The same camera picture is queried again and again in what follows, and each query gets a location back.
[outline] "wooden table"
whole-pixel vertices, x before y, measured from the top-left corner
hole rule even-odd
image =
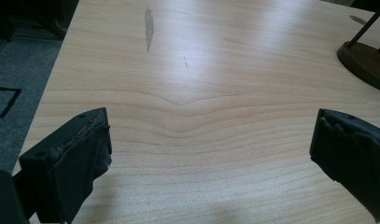
[[[374,223],[309,159],[321,107],[380,127],[380,91],[336,57],[362,27],[350,15],[372,13],[82,0],[23,151],[105,106],[113,163],[75,223]],[[360,42],[380,46],[380,20]]]

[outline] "scratch on table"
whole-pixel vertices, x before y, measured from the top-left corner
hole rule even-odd
[[[189,65],[188,65],[188,63],[187,63],[186,56],[184,56],[184,64],[186,65],[187,70],[190,70]]]
[[[154,18],[151,15],[152,11],[147,7],[145,13],[145,21],[146,21],[146,40],[147,40],[147,52],[149,52],[149,48],[151,47],[152,37],[154,36]]]

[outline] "wooden base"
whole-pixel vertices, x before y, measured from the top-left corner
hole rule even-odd
[[[348,43],[338,49],[338,59],[356,77],[380,90],[380,52],[361,43],[348,48]]]

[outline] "gray carpet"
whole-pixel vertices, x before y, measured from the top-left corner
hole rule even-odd
[[[0,170],[12,172],[62,41],[0,41]]]

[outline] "wood grain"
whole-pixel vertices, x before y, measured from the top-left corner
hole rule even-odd
[[[22,152],[105,106],[113,163],[75,223],[374,223],[308,153],[319,108],[380,127],[380,91],[336,57],[361,28],[350,15],[372,13],[319,1],[82,0]],[[380,46],[380,20],[360,42]]]

